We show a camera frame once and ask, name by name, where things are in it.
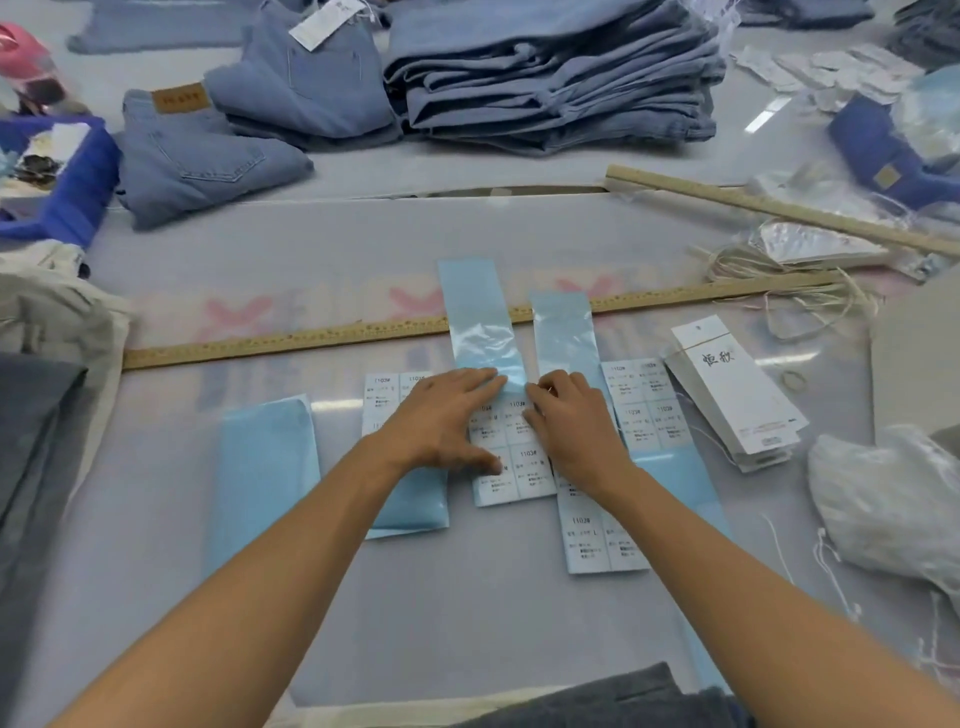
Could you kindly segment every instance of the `finger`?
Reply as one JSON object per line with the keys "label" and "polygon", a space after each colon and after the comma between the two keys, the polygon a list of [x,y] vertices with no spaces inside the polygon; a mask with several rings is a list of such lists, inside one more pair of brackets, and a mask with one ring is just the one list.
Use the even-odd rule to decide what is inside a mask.
{"label": "finger", "polygon": [[538,382],[542,389],[553,389],[561,400],[568,400],[577,394],[577,388],[570,381],[570,375],[563,369],[557,369],[545,374]]}
{"label": "finger", "polygon": [[455,453],[457,465],[461,468],[473,468],[481,473],[500,475],[503,463],[489,450],[464,443]]}
{"label": "finger", "polygon": [[557,398],[537,384],[527,384],[526,391],[527,398],[540,409],[540,412],[549,417],[552,408],[558,404]]}
{"label": "finger", "polygon": [[461,372],[457,378],[457,387],[462,392],[469,392],[471,389],[476,389],[485,381],[490,381],[496,376],[496,369],[494,367],[487,367],[486,369],[463,369]]}
{"label": "finger", "polygon": [[503,389],[503,385],[506,383],[507,378],[501,375],[495,379],[492,379],[491,381],[488,381],[482,387],[474,389],[472,392],[467,392],[467,401],[470,412],[475,409],[479,409],[500,394],[500,390]]}
{"label": "finger", "polygon": [[523,410],[523,419],[526,420],[527,424],[537,433],[537,439],[540,440],[540,444],[550,450],[546,437],[546,418],[536,409],[525,409]]}
{"label": "finger", "polygon": [[586,394],[592,389],[587,383],[587,378],[583,376],[580,372],[574,372],[570,375],[570,381],[573,382],[573,385],[580,390],[581,394]]}

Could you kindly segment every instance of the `yardstick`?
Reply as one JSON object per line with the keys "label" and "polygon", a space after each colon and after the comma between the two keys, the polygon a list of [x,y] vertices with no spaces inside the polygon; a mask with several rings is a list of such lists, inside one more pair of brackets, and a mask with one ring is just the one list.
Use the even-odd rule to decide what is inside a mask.
{"label": "yardstick", "polygon": [[[785,293],[814,285],[836,283],[842,278],[833,271],[822,273],[789,273],[768,278],[722,280],[700,285],[662,288],[654,291],[621,293],[601,299],[591,299],[593,313],[632,311],[676,303],[693,303],[751,296],[757,293]],[[514,306],[510,319],[515,324],[529,324],[534,320],[529,305]],[[127,349],[124,352],[123,369],[174,367],[179,364],[199,364],[221,359],[239,359],[268,353],[299,352],[308,349],[326,349],[346,344],[364,344],[372,341],[408,339],[449,331],[445,316],[426,316],[406,321],[379,321],[365,324],[357,322],[345,326],[311,328],[293,333],[267,334],[242,339],[224,339],[203,344],[179,344],[153,349]]]}
{"label": "yardstick", "polygon": [[718,187],[715,184],[703,184],[702,182],[694,182],[693,180],[684,180],[680,177],[659,175],[654,172],[646,172],[642,169],[634,169],[633,167],[624,167],[619,164],[611,164],[607,167],[607,179],[618,182],[632,182],[633,184],[650,187],[651,189],[676,192],[678,195],[695,197],[698,200],[709,200],[731,207],[749,209],[753,212],[764,212],[768,215],[782,218],[783,220],[806,223],[807,225],[813,225],[817,228],[825,228],[826,230],[844,232],[847,235],[869,238],[877,243],[903,245],[907,248],[916,248],[917,250],[927,251],[929,253],[940,253],[941,255],[960,258],[960,242],[956,240],[946,240],[921,232],[888,228],[885,225],[868,223],[865,220],[857,220],[855,217],[835,215],[832,212],[823,212],[822,210],[813,209],[812,207],[749,195],[738,189]]}

